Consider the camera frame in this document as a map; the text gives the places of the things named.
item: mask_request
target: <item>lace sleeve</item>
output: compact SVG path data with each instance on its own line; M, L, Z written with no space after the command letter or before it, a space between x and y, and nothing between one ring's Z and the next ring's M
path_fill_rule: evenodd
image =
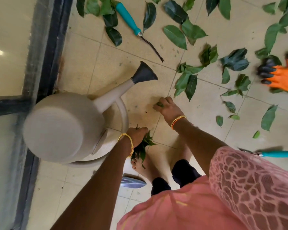
M288 230L288 172L253 154L219 148L211 160L212 191L249 229Z

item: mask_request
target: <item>forearm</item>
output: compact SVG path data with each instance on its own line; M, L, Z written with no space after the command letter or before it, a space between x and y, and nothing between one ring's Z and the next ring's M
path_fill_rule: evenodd
M193 126L187 119L182 118L174 125L174 130L184 139L196 161L207 176L209 176L210 161L216 150L226 144L218 138Z
M124 162L130 152L130 140L124 137L111 150L94 176L51 229L108 230L122 179Z

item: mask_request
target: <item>bracelet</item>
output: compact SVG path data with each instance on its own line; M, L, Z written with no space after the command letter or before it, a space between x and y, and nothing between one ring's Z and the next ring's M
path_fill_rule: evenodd
M127 133L122 133L122 134L119 136L119 139L120 139L123 135L127 136L127 137L130 139L130 142L131 142L131 153L130 153L129 156L127 156L127 157L130 157L130 156L132 156L132 154L133 154L133 142L132 142L131 137L130 137Z
M171 128L174 130L174 124L178 121L178 120L180 120L180 119L182 119L182 118L187 118L186 116L184 116L184 115L181 115L181 116L178 116L173 122L172 122L172 124L171 124Z

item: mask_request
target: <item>white watering can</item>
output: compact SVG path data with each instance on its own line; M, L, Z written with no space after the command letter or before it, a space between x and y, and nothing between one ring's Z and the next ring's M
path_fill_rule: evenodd
M107 129L102 113L114 102L122 116L122 133L129 126L126 106L121 96L133 85L158 80L143 61L134 76L103 96L91 101L77 93L58 93L41 100L24 122L23 137L27 147L39 158L76 167L101 164L106 155L79 161L94 155L102 146Z

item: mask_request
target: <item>bare foot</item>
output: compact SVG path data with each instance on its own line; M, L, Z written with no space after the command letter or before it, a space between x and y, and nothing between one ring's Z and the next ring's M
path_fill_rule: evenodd
M142 166L142 159L140 159L140 158L132 159L131 165L135 171L137 171L139 174L141 174L142 176L147 178L150 181L150 183L152 183L152 181L155 178L162 178L163 177L162 174L159 172L159 170L154 165L154 163L151 161L151 159L147 153L146 153L145 160L143 162L143 166L145 167L145 169Z
M177 153L173 156L169 164L171 171L173 170L173 167L177 161L182 159L190 161L191 156L192 152L190 151L189 147L184 142L182 142L180 148L177 150Z

